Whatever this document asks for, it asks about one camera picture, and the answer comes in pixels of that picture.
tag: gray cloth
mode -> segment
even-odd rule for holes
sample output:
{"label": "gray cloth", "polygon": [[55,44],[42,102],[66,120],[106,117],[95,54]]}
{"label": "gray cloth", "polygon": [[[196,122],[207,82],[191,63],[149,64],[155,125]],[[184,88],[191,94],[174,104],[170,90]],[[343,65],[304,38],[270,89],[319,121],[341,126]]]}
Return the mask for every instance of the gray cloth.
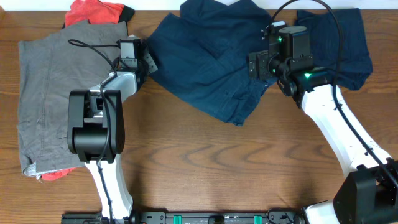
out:
{"label": "gray cloth", "polygon": [[[96,52],[72,46],[68,39],[103,45],[116,44],[125,37],[125,22],[89,24],[83,21],[44,39],[19,42],[18,134],[23,174],[40,175],[84,165],[67,146],[69,93],[99,84],[111,67]],[[117,47],[98,50],[110,60],[120,54]]]}

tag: wooden table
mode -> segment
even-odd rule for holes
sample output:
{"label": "wooden table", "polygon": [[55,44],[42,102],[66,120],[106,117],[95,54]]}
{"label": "wooden table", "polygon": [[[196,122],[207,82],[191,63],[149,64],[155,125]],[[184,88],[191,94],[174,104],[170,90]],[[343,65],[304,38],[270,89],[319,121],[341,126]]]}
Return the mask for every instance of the wooden table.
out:
{"label": "wooden table", "polygon": [[[168,13],[137,11],[129,33],[150,36]],[[19,165],[17,43],[58,32],[64,14],[7,12],[0,21],[0,223],[59,223],[67,211],[101,210],[85,168],[40,183],[24,177]],[[374,73],[361,90],[344,90],[344,97],[370,135],[397,158],[398,17],[396,11],[362,15]],[[294,18],[295,11],[279,16],[289,22]],[[123,110],[123,170],[139,208],[298,208],[332,199],[344,181],[320,130],[277,86],[262,97],[243,127],[208,116],[152,79],[125,102]]]}

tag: red cloth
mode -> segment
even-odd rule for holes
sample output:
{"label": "red cloth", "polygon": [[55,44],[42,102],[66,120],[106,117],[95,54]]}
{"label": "red cloth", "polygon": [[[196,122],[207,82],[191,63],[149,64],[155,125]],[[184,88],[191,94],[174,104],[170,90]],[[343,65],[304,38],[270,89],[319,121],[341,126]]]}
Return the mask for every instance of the red cloth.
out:
{"label": "red cloth", "polygon": [[74,168],[70,168],[70,169],[65,169],[65,170],[61,170],[58,172],[54,172],[54,173],[49,173],[49,174],[43,174],[42,178],[43,180],[46,181],[53,181],[53,180],[57,180],[61,177],[65,177],[66,175],[68,175],[70,172],[72,172],[73,170],[75,170],[77,167]]}
{"label": "red cloth", "polygon": [[99,0],[76,0],[65,14],[65,27],[88,19],[91,24],[118,23],[123,4]]}

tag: white wall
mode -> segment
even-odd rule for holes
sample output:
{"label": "white wall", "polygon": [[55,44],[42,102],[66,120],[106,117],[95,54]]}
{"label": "white wall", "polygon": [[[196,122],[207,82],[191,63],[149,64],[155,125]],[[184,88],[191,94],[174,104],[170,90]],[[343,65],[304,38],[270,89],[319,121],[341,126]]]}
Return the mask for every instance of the white wall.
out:
{"label": "white wall", "polygon": [[[67,11],[74,0],[0,0],[6,11]],[[123,3],[135,10],[179,10],[185,0],[104,0]],[[231,4],[237,0],[217,0]],[[287,0],[253,0],[264,9],[278,9]],[[398,9],[398,0],[324,0],[332,9]],[[286,9],[323,9],[312,1],[297,1]]]}

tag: dark blue garment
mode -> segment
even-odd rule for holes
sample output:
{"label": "dark blue garment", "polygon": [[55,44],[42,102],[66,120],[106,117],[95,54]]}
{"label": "dark blue garment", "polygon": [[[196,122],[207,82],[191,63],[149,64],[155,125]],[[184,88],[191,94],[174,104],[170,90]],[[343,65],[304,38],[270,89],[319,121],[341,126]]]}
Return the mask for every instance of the dark blue garment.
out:
{"label": "dark blue garment", "polygon": [[151,76],[199,110],[241,126],[274,83],[250,79],[246,65],[249,52],[267,48],[261,29],[270,19],[251,0],[188,0],[181,18],[169,14],[147,40],[159,68]]}
{"label": "dark blue garment", "polygon": [[[342,9],[334,13],[344,33],[341,78],[338,84],[350,90],[358,90],[373,72],[361,12],[359,9]],[[298,10],[295,25],[307,27],[310,33],[314,64],[334,69],[338,54],[338,31],[332,16]]]}

